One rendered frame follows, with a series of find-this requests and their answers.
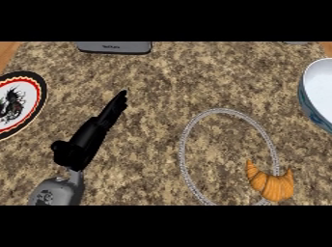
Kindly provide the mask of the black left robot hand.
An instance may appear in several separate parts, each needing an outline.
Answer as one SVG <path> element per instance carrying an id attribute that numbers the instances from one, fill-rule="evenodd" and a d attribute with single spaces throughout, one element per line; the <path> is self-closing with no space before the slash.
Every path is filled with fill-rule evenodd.
<path id="1" fill-rule="evenodd" d="M 61 166 L 75 172 L 86 169 L 97 154 L 105 136 L 125 108 L 127 91 L 123 90 L 108 103 L 100 114 L 92 117 L 81 125 L 69 141 L 59 140 L 53 143 L 55 162 Z"/>

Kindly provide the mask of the orange croissant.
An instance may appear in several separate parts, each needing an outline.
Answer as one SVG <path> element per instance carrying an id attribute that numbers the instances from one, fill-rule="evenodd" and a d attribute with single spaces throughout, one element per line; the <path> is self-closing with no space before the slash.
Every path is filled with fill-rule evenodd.
<path id="1" fill-rule="evenodd" d="M 288 169 L 282 176 L 263 172 L 251 160 L 246 161 L 246 177 L 251 187 L 273 202 L 288 200 L 294 196 L 294 172 Z"/>

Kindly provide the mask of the round dragon print placemat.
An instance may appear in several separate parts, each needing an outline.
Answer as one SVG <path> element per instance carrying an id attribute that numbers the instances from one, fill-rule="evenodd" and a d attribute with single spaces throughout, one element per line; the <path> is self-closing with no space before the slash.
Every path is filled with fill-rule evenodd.
<path id="1" fill-rule="evenodd" d="M 47 83 L 38 73 L 21 70 L 0 76 L 0 141 L 28 127 L 47 96 Z"/>

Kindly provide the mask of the white bowl with blue pattern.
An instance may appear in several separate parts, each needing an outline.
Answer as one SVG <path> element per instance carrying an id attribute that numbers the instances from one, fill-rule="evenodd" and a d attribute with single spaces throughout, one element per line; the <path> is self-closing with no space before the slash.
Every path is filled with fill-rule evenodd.
<path id="1" fill-rule="evenodd" d="M 332 134 L 332 58 L 319 59 L 307 66 L 298 99 L 308 119 Z"/>

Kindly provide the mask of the grey flat appliance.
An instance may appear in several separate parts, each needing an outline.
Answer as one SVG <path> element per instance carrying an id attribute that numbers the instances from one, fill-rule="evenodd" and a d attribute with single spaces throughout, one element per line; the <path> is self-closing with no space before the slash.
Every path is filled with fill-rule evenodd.
<path id="1" fill-rule="evenodd" d="M 83 52 L 105 54 L 146 54 L 152 49 L 151 41 L 78 41 Z"/>

